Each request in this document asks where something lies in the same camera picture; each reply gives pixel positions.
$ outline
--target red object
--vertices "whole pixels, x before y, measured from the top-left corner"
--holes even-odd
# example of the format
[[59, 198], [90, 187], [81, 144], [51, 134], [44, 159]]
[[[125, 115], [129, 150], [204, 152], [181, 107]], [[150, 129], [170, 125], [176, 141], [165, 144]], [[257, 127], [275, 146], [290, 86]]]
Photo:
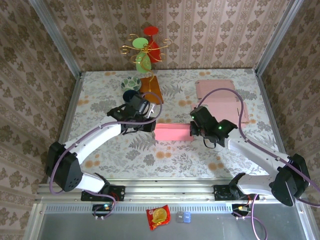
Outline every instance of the red object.
[[155, 230], [158, 226], [168, 224], [170, 222], [170, 210], [168, 205], [146, 210], [150, 230]]
[[[143, 32], [145, 35], [148, 35], [150, 37], [149, 40], [149, 48], [150, 49], [157, 49], [159, 48], [158, 44], [154, 41], [153, 35], [156, 35], [158, 33], [159, 29], [155, 26], [147, 26]], [[161, 57], [160, 57], [160, 49], [157, 50], [151, 50], [150, 52], [148, 52], [148, 56], [150, 58], [150, 62], [151, 63], [157, 63], [159, 61], [161, 61]]]

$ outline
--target green bowl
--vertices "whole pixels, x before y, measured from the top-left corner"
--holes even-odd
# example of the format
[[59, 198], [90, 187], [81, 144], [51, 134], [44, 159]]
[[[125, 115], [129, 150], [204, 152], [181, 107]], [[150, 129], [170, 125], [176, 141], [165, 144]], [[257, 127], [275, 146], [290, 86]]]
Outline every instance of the green bowl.
[[128, 90], [135, 90], [135, 91], [139, 91], [141, 88], [141, 80], [134, 76], [129, 76], [125, 79], [123, 79], [123, 81], [121, 82], [121, 89], [125, 92]]

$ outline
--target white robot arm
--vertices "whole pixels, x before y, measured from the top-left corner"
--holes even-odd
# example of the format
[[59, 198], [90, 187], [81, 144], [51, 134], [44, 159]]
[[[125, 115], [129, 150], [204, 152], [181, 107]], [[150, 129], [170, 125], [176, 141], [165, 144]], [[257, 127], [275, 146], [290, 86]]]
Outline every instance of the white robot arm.
[[[95, 127], [92, 129], [95, 129], [96, 127], [101, 126], [105, 123], [114, 122], [116, 119], [114, 119], [112, 116], [105, 116]], [[65, 143], [65, 148], [69, 148], [72, 144], [74, 144], [78, 139], [88, 134], [92, 129], [88, 130], [81, 136], [67, 141]], [[104, 144], [109, 139], [119, 135], [121, 133], [121, 124], [112, 124], [109, 126], [106, 126], [102, 128], [99, 131], [94, 132], [92, 135], [88, 136], [85, 140], [83, 140], [77, 147], [70, 150], [70, 153], [75, 153], [76, 158], [79, 162], [79, 165], [83, 163], [83, 161], [97, 148], [99, 148], [102, 144]], [[78, 185], [75, 186], [76, 189], [81, 190], [89, 190], [93, 193], [98, 193], [103, 186], [105, 185], [105, 182], [103, 179], [101, 179], [98, 176], [91, 175], [89, 173], [84, 172], [82, 175], [81, 181], [78, 183]]]
[[[103, 143], [121, 133], [125, 134], [128, 129], [152, 132], [156, 126], [156, 119], [150, 117], [154, 107], [154, 104], [136, 94], [129, 103], [111, 109], [95, 127], [81, 136], [64, 144], [54, 142], [49, 148], [45, 166], [46, 174], [51, 177], [50, 183], [55, 181], [64, 192], [82, 189], [108, 194], [109, 182], [97, 173], [82, 172], [80, 164]], [[58, 194], [51, 186], [50, 191]]]
[[309, 186], [309, 182], [292, 169], [293, 166], [299, 173], [310, 178], [302, 156], [289, 156], [275, 151], [245, 136], [241, 129], [228, 120], [217, 122], [204, 106], [195, 108], [190, 115], [194, 120], [190, 123], [191, 135], [202, 136], [215, 145], [236, 151], [269, 174], [236, 175], [229, 184], [229, 194], [234, 199], [241, 199], [249, 194], [273, 195], [281, 203], [293, 206]]

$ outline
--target pink box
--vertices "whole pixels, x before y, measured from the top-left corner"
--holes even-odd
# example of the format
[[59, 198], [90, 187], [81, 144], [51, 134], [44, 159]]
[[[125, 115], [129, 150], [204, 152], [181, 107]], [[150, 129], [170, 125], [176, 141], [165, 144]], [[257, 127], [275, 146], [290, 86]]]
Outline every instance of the pink box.
[[157, 141], [193, 141], [189, 123], [157, 123], [154, 129]]
[[[191, 110], [194, 109], [196, 105], [191, 105]], [[220, 122], [223, 119], [229, 120], [239, 127], [239, 115], [241, 111], [241, 102], [206, 102], [202, 106], [205, 106], [211, 115]], [[243, 103], [243, 115], [241, 121], [241, 127], [244, 128], [246, 124], [249, 123], [249, 115], [247, 105]]]
[[[214, 89], [227, 88], [236, 90], [234, 82], [230, 79], [198, 80], [195, 82], [196, 97], [201, 100], [205, 95]], [[230, 91], [217, 91], [209, 95], [204, 103], [207, 102], [236, 102], [236, 95]]]

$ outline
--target table surface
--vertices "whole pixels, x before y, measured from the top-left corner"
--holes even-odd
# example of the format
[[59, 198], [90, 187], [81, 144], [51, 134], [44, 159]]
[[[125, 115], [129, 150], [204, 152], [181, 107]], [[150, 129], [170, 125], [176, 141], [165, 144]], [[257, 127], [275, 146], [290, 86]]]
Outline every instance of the table surface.
[[[191, 104], [198, 102], [195, 82], [230, 79], [247, 105], [250, 123], [244, 132], [278, 149], [252, 69], [155, 70], [154, 73], [164, 100], [157, 123], [189, 123]], [[121, 82], [130, 76], [143, 77], [137, 71], [85, 73], [69, 140], [94, 127], [110, 109], [124, 103]], [[201, 138], [192, 142], [156, 141], [154, 133], [147, 132], [114, 137], [94, 150], [81, 167], [85, 172], [100, 173], [106, 178], [232, 178], [241, 172], [266, 174], [237, 152], [219, 145], [215, 149], [206, 148]]]

